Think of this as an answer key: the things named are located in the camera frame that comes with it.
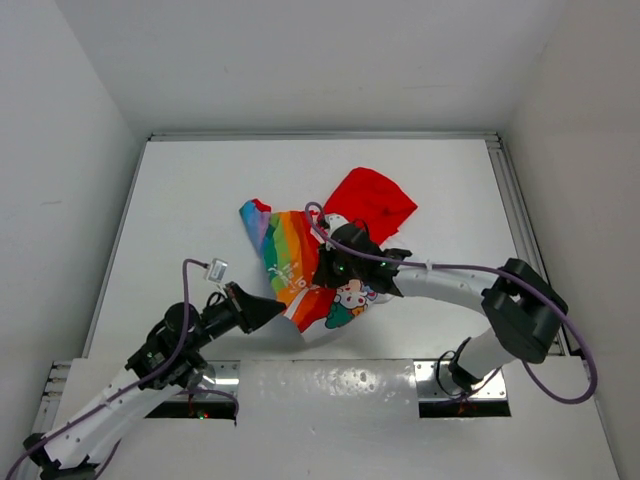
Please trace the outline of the rainbow red child jacket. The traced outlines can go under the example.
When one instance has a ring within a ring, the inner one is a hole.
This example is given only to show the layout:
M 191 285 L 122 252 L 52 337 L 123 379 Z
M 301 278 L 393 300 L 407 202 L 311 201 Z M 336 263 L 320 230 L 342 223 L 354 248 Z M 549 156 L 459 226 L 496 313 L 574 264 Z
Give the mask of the rainbow red child jacket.
M 320 212 L 340 214 L 368 230 L 376 244 L 391 248 L 402 245 L 399 229 L 416 210 L 414 201 L 394 181 L 358 167 L 342 180 L 323 208 L 311 209 L 311 217 L 316 220 Z M 242 205 L 239 215 L 276 299 L 287 306 L 284 316 L 306 343 L 329 336 L 368 309 L 392 299 L 359 280 L 338 289 L 315 285 L 312 276 L 318 248 L 323 245 L 303 211 L 274 212 L 260 200 L 251 199 Z

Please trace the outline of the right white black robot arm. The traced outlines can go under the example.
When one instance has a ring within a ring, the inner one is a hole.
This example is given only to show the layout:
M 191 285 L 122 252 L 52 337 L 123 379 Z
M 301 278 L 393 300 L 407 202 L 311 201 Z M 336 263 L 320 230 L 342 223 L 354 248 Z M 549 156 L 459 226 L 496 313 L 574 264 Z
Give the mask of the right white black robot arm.
M 484 315 L 490 327 L 454 351 L 435 380 L 450 397 L 471 394 L 474 386 L 502 366 L 520 360 L 541 364 L 568 308 L 559 295 L 519 259 L 499 268 L 495 281 L 475 272 L 437 269 L 412 260 L 401 248 L 381 249 L 365 227 L 327 215 L 312 224 L 323 240 L 314 282 L 344 289 L 360 281 L 386 297 L 427 298 Z

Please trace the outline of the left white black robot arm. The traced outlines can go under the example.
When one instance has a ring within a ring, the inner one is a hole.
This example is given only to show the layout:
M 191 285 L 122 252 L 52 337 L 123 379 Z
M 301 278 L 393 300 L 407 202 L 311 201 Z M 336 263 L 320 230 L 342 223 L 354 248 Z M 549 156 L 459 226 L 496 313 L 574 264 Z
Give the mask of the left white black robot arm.
M 95 479 L 97 470 L 135 423 L 196 382 L 206 361 L 200 349 L 238 328 L 251 334 L 286 310 L 234 282 L 197 310 L 188 301 L 169 307 L 109 384 L 66 423 L 24 441 L 42 479 Z

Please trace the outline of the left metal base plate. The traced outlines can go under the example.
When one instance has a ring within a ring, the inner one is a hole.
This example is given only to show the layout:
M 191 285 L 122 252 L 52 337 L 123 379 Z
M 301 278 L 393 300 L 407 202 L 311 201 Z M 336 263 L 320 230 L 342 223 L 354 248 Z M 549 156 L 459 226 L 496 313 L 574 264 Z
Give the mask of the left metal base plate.
M 240 362 L 210 362 L 196 376 L 198 398 L 227 400 L 236 397 L 240 383 Z

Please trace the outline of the metal base plate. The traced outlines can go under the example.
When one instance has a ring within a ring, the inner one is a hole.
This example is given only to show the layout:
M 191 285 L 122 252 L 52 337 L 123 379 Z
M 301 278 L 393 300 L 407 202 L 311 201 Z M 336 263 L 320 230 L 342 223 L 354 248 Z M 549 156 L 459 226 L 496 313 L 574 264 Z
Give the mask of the metal base plate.
M 471 402 L 507 401 L 507 388 L 501 370 L 487 374 L 465 393 L 448 376 L 448 360 L 415 360 L 414 378 L 421 402 L 469 400 Z
M 227 400 L 236 397 L 240 383 L 240 362 L 210 362 L 196 376 L 198 398 Z

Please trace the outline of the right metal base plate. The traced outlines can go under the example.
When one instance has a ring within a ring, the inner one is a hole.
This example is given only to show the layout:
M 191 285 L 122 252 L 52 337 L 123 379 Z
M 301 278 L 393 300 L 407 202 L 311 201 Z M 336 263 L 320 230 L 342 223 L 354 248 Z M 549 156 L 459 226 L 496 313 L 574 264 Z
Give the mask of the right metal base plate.
M 507 401 L 507 388 L 501 370 L 487 374 L 465 393 L 448 376 L 448 360 L 415 360 L 414 378 L 421 402 L 469 400 L 471 402 Z

